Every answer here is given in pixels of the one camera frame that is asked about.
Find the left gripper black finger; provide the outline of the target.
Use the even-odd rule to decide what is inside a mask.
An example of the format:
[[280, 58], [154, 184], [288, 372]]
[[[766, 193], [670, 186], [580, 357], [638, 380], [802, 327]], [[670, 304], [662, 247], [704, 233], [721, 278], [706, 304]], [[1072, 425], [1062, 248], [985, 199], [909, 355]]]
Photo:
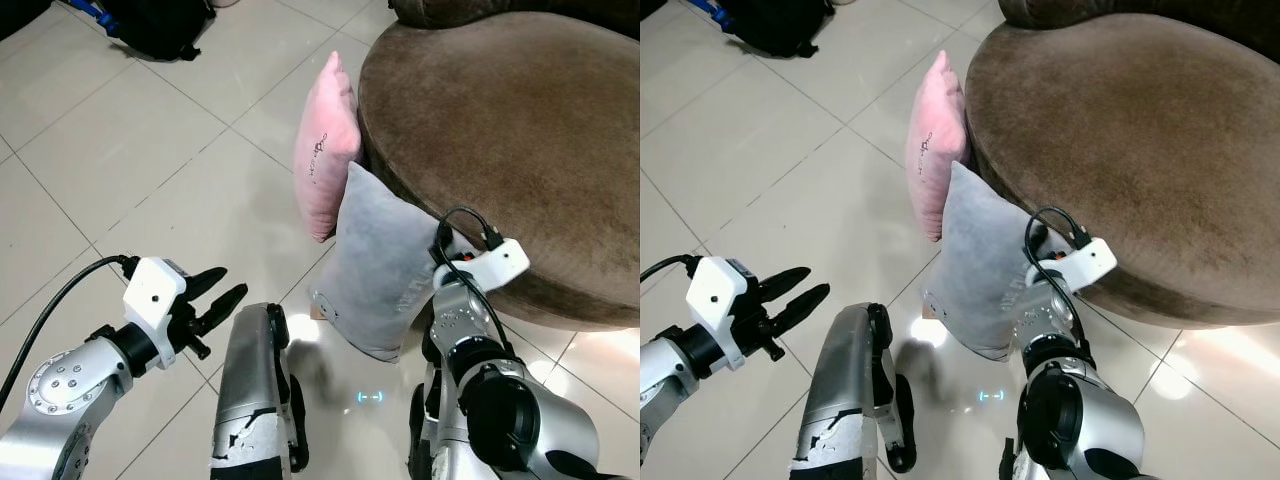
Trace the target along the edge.
[[210, 303], [209, 310], [195, 320], [195, 334], [205, 337], [234, 314], [247, 296], [248, 287], [241, 283]]
[[225, 268], [210, 268], [200, 274], [186, 276], [186, 302], [195, 301], [209, 292], [227, 274]]
[[768, 303], [780, 298], [800, 284], [810, 273], [810, 268], [791, 268], [760, 280], [758, 291], [759, 301]]
[[[795, 285], [796, 283], [785, 284], [778, 282], [767, 282], [767, 302], [777, 300], [782, 294], [791, 291]], [[823, 283], [788, 301], [786, 307], [771, 320], [772, 324], [768, 329], [771, 337], [781, 337], [783, 333], [791, 330], [799, 323], [809, 317], [828, 294], [829, 284]]]

